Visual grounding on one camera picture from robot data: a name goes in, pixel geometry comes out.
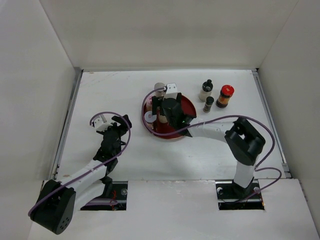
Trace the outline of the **blue label silver lid jar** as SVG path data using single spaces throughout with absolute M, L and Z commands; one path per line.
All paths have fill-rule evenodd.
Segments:
M 157 82 L 154 85 L 155 92 L 154 92 L 153 99 L 162 100 L 165 95 L 165 87 L 166 87 L 166 85 L 163 82 Z

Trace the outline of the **grey lid white powder jar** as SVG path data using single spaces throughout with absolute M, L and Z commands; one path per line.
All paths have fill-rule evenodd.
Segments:
M 159 110 L 158 112 L 158 119 L 159 119 L 159 122 L 162 124 L 166 124 L 168 122 L 167 117 L 165 116 L 162 110 Z

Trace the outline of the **white lid red label jar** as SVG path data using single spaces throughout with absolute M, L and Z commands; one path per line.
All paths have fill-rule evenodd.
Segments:
M 144 120 L 146 123 L 146 126 L 153 130 L 154 129 L 154 123 L 157 121 L 157 116 L 153 114 L 152 111 L 146 111 L 144 114 Z

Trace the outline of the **black cap white powder bottle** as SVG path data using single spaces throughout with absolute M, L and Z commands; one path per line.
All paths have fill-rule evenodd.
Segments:
M 214 84 L 212 80 L 211 79 L 206 80 L 201 86 L 201 90 L 199 92 L 198 98 L 201 101 L 205 102 L 207 97 L 211 96 L 213 88 L 214 88 Z

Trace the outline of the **small black cap pepper bottle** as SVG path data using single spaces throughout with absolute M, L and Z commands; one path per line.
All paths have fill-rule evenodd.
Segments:
M 214 98 L 212 96 L 208 96 L 205 100 L 205 104 L 204 104 L 204 107 L 203 107 L 203 112 L 204 113 L 209 113 L 211 111 L 211 108 L 212 108 L 212 105 L 214 103 Z

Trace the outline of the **pink lid spice shaker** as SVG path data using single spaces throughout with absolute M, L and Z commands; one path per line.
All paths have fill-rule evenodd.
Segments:
M 153 109 L 153 102 L 152 102 L 152 96 L 149 96 L 146 100 L 146 111 L 152 111 Z

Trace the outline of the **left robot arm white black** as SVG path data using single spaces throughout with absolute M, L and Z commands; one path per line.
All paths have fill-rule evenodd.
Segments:
M 33 222 L 59 235 L 66 230 L 75 211 L 96 197 L 105 200 L 112 195 L 108 174 L 128 145 L 122 141 L 122 136 L 130 135 L 132 128 L 128 115 L 115 112 L 112 115 L 111 123 L 104 119 L 103 112 L 91 118 L 89 124 L 102 135 L 95 156 L 76 173 L 58 181 L 51 179 L 44 184 L 36 204 L 28 212 Z

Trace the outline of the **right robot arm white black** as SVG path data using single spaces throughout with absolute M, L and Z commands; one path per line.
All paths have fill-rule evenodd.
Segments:
M 173 134 L 190 138 L 208 138 L 228 145 L 237 161 L 233 178 L 232 192 L 238 198 L 250 192 L 254 179 L 256 160 L 266 143 L 265 138 L 244 117 L 237 117 L 234 122 L 200 122 L 194 115 L 186 114 L 181 106 L 180 93 L 176 98 L 153 96 L 152 112 L 159 112 L 174 129 Z

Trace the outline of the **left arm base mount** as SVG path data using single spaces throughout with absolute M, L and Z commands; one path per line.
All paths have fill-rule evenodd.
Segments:
M 128 182 L 114 181 L 102 195 L 94 198 L 81 211 L 125 211 L 127 209 Z

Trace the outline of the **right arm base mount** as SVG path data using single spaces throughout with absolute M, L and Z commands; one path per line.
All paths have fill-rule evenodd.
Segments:
M 221 211 L 265 209 L 257 180 L 253 180 L 247 188 L 236 186 L 233 181 L 216 181 L 215 188 Z

